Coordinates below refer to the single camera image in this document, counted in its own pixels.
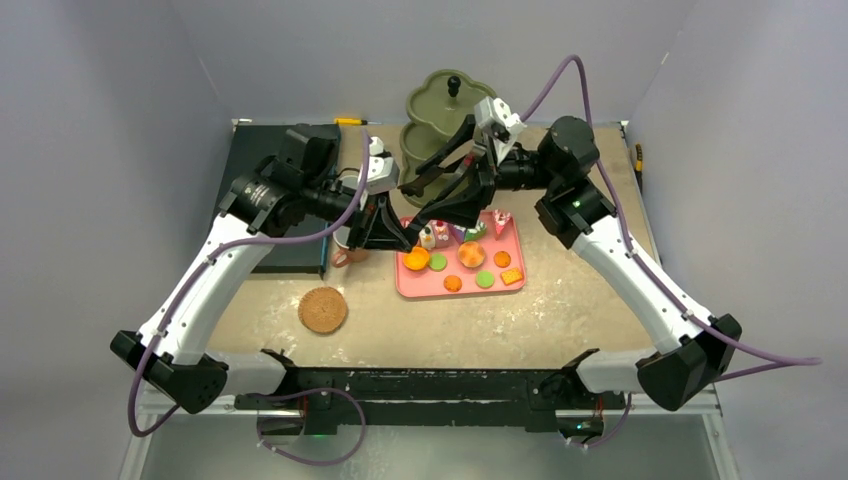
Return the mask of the pink cream cake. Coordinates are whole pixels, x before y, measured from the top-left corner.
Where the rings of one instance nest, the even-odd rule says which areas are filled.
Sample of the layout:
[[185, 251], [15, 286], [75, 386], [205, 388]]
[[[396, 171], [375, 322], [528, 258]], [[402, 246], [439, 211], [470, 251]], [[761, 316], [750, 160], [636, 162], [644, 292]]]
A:
[[435, 239], [435, 246], [437, 248], [448, 246], [451, 241], [449, 225], [441, 220], [433, 220], [431, 222], [431, 227]]

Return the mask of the white roll cake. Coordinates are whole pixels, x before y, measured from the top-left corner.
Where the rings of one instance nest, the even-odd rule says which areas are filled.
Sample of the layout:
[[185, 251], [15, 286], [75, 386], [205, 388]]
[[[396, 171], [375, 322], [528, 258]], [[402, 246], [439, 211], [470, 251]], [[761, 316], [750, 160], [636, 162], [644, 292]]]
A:
[[433, 250], [436, 247], [436, 237], [431, 227], [424, 226], [419, 231], [419, 244], [426, 250]]

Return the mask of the purple green cake slice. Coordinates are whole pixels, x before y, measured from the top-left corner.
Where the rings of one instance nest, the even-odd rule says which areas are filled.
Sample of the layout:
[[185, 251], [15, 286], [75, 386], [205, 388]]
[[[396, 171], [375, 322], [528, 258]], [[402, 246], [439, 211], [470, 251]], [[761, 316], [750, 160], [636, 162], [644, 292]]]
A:
[[487, 225], [483, 220], [479, 220], [474, 227], [466, 228], [459, 225], [452, 225], [451, 228], [455, 239], [460, 244], [478, 241], [487, 233]]

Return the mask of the pink triangle cake slice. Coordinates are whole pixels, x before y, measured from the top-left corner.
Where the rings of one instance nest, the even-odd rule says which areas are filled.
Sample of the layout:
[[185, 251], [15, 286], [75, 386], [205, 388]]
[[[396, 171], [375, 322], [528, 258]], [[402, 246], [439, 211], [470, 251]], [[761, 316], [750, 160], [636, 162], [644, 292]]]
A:
[[503, 209], [494, 209], [491, 214], [494, 226], [494, 236], [496, 239], [500, 239], [507, 226], [512, 222], [513, 215], [511, 212]]

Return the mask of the pink serving tray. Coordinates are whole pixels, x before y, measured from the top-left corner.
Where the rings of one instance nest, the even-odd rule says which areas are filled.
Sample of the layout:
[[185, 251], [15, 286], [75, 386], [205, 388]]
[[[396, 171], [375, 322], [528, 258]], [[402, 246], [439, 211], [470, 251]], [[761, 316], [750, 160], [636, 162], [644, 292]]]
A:
[[[405, 253], [398, 252], [395, 254], [397, 291], [407, 298], [425, 298], [459, 294], [492, 294], [495, 292], [509, 292], [521, 289], [526, 283], [527, 272], [521, 252], [517, 227], [514, 220], [512, 220], [501, 238], [496, 239], [494, 236], [492, 211], [483, 211], [478, 218], [478, 221], [483, 220], [487, 225], [486, 235], [477, 241], [483, 245], [486, 251], [486, 260], [482, 266], [469, 269], [459, 262], [457, 259], [457, 249], [461, 244], [455, 239], [452, 233], [451, 226], [453, 224], [447, 223], [451, 234], [450, 244], [443, 248], [435, 247], [433, 250], [428, 250], [430, 254], [433, 252], [444, 254], [448, 260], [447, 267], [441, 272], [432, 271], [429, 267], [421, 271], [410, 271], [402, 264], [402, 255]], [[509, 267], [502, 269], [494, 264], [493, 256], [498, 251], [507, 251], [512, 256], [512, 264]], [[500, 273], [503, 270], [515, 267], [523, 270], [525, 280], [521, 283], [504, 286], [500, 278]], [[476, 285], [475, 276], [481, 270], [491, 271], [495, 275], [495, 284], [493, 287], [481, 289]], [[443, 287], [443, 280], [447, 275], [457, 275], [462, 279], [463, 287], [459, 292], [448, 292]]]

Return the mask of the green three-tier stand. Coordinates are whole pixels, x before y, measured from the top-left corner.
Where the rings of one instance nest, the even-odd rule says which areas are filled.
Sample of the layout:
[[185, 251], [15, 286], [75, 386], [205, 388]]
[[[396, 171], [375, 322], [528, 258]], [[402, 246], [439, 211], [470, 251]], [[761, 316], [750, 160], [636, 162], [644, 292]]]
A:
[[465, 116], [484, 97], [496, 96], [489, 85], [452, 69], [431, 73], [406, 100], [409, 122], [402, 128], [400, 147], [405, 167], [403, 184], [417, 177], [416, 169], [459, 129]]

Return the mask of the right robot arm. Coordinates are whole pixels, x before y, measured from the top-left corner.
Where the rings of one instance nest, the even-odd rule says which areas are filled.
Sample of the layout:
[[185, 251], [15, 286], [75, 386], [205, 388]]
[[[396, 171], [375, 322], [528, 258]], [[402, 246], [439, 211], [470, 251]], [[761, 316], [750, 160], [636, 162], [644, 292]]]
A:
[[742, 329], [686, 295], [644, 254], [631, 235], [612, 188], [589, 177], [600, 166], [591, 125], [558, 118], [533, 150], [515, 128], [467, 116], [454, 136], [415, 171], [401, 190], [420, 197], [437, 178], [452, 181], [427, 201], [417, 224], [445, 220], [471, 226], [498, 190], [538, 190], [540, 223], [612, 287], [651, 339], [645, 351], [583, 353], [565, 367], [564, 399], [584, 407], [604, 392], [642, 393], [676, 411], [724, 374]]

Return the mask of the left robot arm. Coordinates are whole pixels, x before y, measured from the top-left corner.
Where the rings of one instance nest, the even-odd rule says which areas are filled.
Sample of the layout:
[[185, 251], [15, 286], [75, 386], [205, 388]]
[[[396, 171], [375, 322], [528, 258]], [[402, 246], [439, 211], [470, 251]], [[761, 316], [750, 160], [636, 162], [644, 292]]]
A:
[[357, 184], [334, 182], [336, 138], [309, 125], [291, 127], [279, 148], [258, 160], [221, 199], [207, 238], [167, 300], [136, 331], [120, 331], [110, 348], [133, 372], [126, 414], [131, 430], [139, 393], [149, 384], [172, 410], [195, 414], [221, 396], [257, 395], [272, 408], [297, 399], [298, 382], [280, 354], [212, 353], [207, 346], [222, 314], [274, 248], [323, 240], [342, 228], [364, 232], [399, 181], [398, 165], [382, 138], [361, 131]]

